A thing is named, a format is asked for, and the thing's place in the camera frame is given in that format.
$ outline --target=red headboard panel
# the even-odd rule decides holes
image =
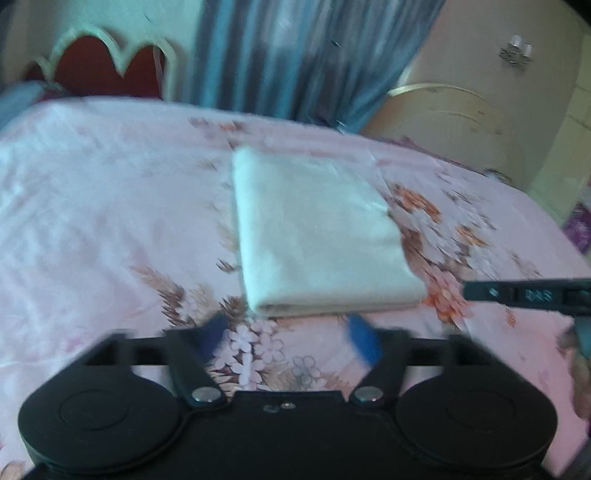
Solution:
[[[135,52],[130,50],[131,56],[121,52],[107,33],[96,30],[97,34],[79,35],[69,42],[63,40],[65,45],[56,47],[49,60],[38,59],[31,63],[23,78],[59,83],[76,96],[171,99],[167,98],[171,84],[167,82],[164,85],[169,73],[167,70],[172,68],[169,63],[174,64],[174,61],[170,62],[171,49],[168,44],[164,46],[165,50],[169,49],[167,52],[160,45],[144,44]]]

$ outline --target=headboard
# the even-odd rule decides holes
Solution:
[[[34,59],[24,80],[57,83],[76,96],[112,95],[172,101],[177,57],[162,38],[121,49],[105,30],[87,25],[68,30],[47,58]]]

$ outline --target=blurry hand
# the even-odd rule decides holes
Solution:
[[[573,408],[582,419],[591,419],[591,362],[579,350],[579,340],[574,328],[558,339],[558,346],[564,350],[574,350],[570,364],[573,377]]]

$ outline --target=folded white towel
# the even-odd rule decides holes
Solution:
[[[241,148],[233,159],[246,299],[268,316],[416,304],[400,230],[367,181],[330,160]]]

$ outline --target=pink floral bedsheet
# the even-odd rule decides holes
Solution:
[[[249,314],[230,184],[232,151],[244,144],[337,159],[375,185],[429,295],[414,309],[368,316],[429,338],[460,329],[496,352],[556,405],[546,465],[559,471],[586,437],[556,349],[569,319],[468,304],[460,292],[462,280],[590,276],[525,194],[329,129],[162,102],[75,99],[35,107],[0,137],[0,479],[31,466],[17,429],[25,397],[113,329],[157,335],[222,309],[231,328],[208,370],[230,394],[349,394],[362,378],[366,366],[342,317]],[[428,375],[415,369],[406,386]]]

